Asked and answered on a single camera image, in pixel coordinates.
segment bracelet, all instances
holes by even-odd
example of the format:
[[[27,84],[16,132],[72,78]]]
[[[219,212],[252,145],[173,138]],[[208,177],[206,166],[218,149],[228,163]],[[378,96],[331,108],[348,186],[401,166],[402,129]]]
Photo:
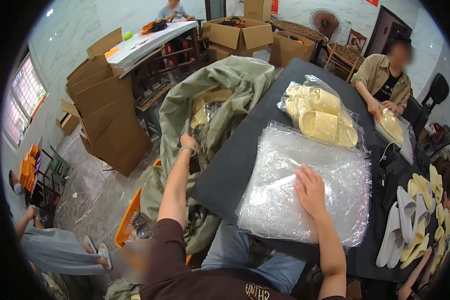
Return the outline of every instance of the bracelet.
[[[182,152],[183,149],[191,149],[191,150],[193,150],[193,153],[192,153],[191,157],[194,157],[197,154],[197,149],[195,149],[195,147],[183,146],[178,151],[178,155],[180,155],[180,152]]]
[[[175,165],[176,164],[184,165],[190,170],[190,165],[188,163],[184,162],[183,160],[179,160],[179,161],[175,162]]]

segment wire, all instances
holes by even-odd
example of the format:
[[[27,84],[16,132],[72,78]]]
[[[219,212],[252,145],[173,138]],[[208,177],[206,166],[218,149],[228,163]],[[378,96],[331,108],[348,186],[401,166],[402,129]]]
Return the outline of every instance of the wire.
[[[391,141],[391,142],[388,143],[388,145],[385,147],[385,151],[383,152],[383,155],[381,156],[380,161],[382,161],[382,159],[384,159],[385,153],[387,152],[387,148],[388,148],[391,144],[393,144],[393,143],[397,144],[397,146],[400,147],[400,148],[402,147],[402,144],[401,144],[401,143],[399,143],[399,142],[397,142],[397,141]]]

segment grey shirt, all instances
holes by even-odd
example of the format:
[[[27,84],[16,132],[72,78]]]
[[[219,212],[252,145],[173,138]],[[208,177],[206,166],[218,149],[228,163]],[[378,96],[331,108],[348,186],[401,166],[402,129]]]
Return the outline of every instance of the grey shirt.
[[[173,20],[168,20],[168,22],[177,22],[189,15],[188,13],[186,13],[185,9],[183,9],[183,6],[178,3],[173,9],[169,9],[168,6],[160,9],[160,11],[158,12],[157,20],[165,19],[165,17],[168,17],[173,12],[177,12],[176,17]]]

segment black chair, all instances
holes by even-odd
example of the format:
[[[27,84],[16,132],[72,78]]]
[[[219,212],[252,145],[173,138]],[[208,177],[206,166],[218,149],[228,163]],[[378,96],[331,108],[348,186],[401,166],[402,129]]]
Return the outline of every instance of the black chair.
[[[425,99],[422,101],[422,106],[426,106],[428,108],[428,115],[430,115],[436,104],[442,103],[447,98],[449,92],[450,88],[448,87],[447,80],[442,74],[437,73],[432,81],[432,84],[430,85],[430,90],[426,94]],[[428,106],[427,101],[430,98],[432,98],[433,103]]]
[[[412,125],[415,139],[418,139],[425,124],[429,120],[428,105],[420,105],[420,103],[410,95],[405,110],[402,113],[402,117]]]

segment marble floor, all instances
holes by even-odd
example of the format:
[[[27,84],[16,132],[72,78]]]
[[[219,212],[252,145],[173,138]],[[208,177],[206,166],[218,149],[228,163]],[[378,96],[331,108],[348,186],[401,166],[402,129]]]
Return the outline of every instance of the marble floor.
[[[254,57],[269,61],[270,50],[254,53]],[[278,76],[282,68],[277,68]],[[183,73],[171,73],[170,79],[177,83],[186,78]],[[156,115],[161,101],[153,107]],[[88,235],[95,246],[105,243],[112,256],[112,262],[119,249],[114,243],[120,221],[139,187],[139,177],[160,157],[160,139],[155,136],[150,149],[128,177],[111,169],[109,165],[87,153],[79,134],[78,125],[71,135],[65,136],[57,147],[58,153],[71,165],[66,183],[60,188],[62,196],[55,210],[55,224],[58,228],[74,232],[79,241]],[[107,285],[120,278],[116,269],[106,271],[102,276],[90,276],[93,295],[101,299]]]

